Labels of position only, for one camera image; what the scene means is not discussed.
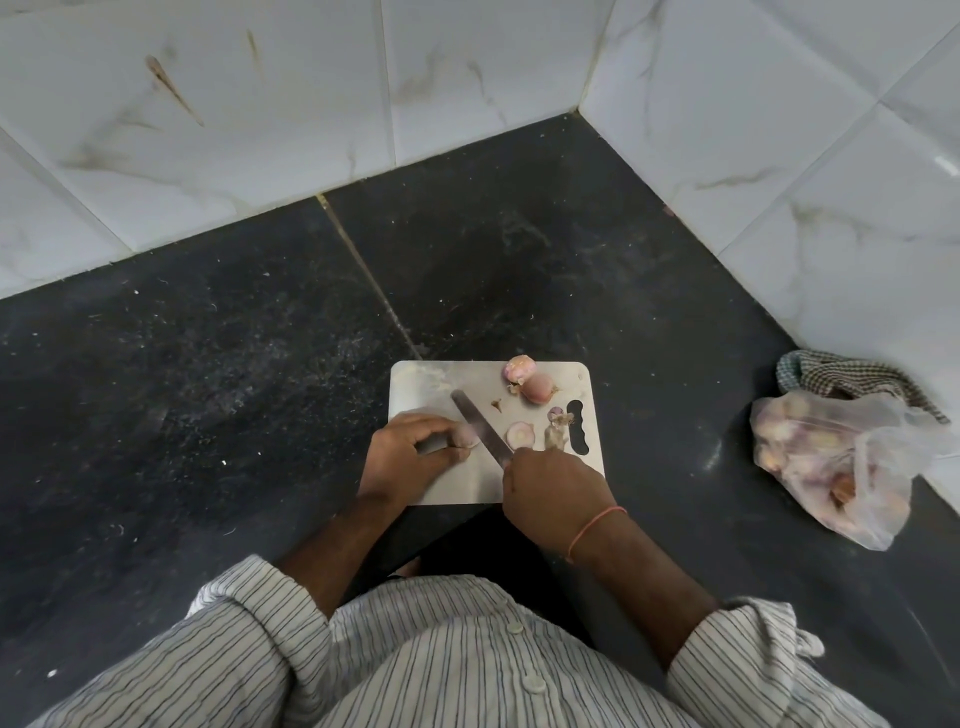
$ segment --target knife blade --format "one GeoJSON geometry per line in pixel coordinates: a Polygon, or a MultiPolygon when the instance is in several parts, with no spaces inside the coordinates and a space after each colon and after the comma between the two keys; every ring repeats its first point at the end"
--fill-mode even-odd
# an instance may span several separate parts
{"type": "Polygon", "coordinates": [[[464,416],[468,425],[476,430],[477,437],[480,438],[480,442],[484,444],[484,447],[490,452],[493,459],[499,463],[501,468],[506,468],[507,463],[514,457],[514,452],[503,442],[503,438],[500,437],[496,433],[496,430],[493,429],[493,426],[487,422],[487,418],[480,414],[480,410],[470,401],[470,398],[464,393],[464,390],[453,390],[453,392],[450,393],[450,398],[453,400],[453,403],[457,405],[457,409],[460,410],[460,414],[464,416]]]}

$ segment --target striped shirt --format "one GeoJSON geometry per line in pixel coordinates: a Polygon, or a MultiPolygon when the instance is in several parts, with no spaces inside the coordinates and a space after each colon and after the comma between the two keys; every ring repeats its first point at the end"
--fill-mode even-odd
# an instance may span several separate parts
{"type": "Polygon", "coordinates": [[[327,618],[251,556],[37,726],[885,726],[805,658],[788,604],[707,617],[663,696],[474,576],[388,581],[327,618]]]}

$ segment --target floor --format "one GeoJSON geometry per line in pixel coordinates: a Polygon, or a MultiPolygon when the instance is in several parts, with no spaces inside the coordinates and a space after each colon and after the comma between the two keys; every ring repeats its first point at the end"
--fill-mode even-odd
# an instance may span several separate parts
{"type": "MultiPolygon", "coordinates": [[[[753,466],[747,410],[790,340],[577,116],[4,300],[0,330],[0,726],[335,512],[395,361],[517,352],[587,364],[617,498],[696,578],[793,602],[823,672],[895,724],[960,719],[957,519],[918,482],[872,553],[753,466]]],[[[361,581],[477,512],[409,511],[361,581]]],[[[661,685],[555,566],[597,645],[661,685]]]]}

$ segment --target shirt button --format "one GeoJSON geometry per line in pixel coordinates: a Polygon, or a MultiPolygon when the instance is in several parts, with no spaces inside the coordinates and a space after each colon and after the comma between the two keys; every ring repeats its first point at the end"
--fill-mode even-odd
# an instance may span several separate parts
{"type": "Polygon", "coordinates": [[[523,683],[523,689],[534,695],[546,692],[546,681],[535,672],[524,675],[521,682],[523,683]]]}

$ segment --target white cutting board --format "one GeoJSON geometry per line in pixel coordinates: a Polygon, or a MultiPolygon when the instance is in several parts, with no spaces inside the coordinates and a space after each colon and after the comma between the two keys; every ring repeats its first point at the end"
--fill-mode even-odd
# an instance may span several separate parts
{"type": "MultiPolygon", "coordinates": [[[[596,411],[590,372],[578,361],[538,361],[539,371],[551,375],[560,391],[549,404],[536,406],[523,397],[511,395],[503,378],[502,361],[398,361],[390,371],[389,416],[412,409],[427,409],[462,421],[463,415],[450,398],[454,389],[462,389],[476,404],[500,436],[510,424],[523,421],[534,426],[537,442],[534,449],[543,449],[543,432],[549,422],[547,410],[566,406],[573,400],[583,403],[583,429],[589,452],[577,455],[569,443],[566,451],[577,455],[600,474],[603,453],[597,431],[596,411]],[[500,400],[502,412],[492,405],[500,400]]],[[[457,465],[437,479],[423,496],[420,505],[450,503],[499,503],[503,500],[503,471],[483,445],[473,449],[466,462],[457,465]]]]}

